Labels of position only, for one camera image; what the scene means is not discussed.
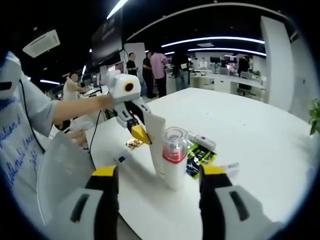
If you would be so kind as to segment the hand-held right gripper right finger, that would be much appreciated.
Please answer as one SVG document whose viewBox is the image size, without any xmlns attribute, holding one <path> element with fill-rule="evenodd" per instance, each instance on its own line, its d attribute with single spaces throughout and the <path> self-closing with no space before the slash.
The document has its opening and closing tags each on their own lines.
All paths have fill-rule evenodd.
<svg viewBox="0 0 320 240">
<path fill-rule="evenodd" d="M 264 214 L 257 198 L 231 183 L 223 168 L 200 166 L 199 193 L 204 240 L 270 240 L 282 228 Z"/>
</svg>

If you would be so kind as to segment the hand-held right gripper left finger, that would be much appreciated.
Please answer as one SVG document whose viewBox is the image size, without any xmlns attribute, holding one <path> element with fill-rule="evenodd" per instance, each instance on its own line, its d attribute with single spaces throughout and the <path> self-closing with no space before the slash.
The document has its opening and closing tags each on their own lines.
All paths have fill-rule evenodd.
<svg viewBox="0 0 320 240">
<path fill-rule="evenodd" d="M 94 171 L 84 188 L 72 192 L 53 217 L 55 240 L 116 240 L 119 211 L 116 165 Z"/>
</svg>

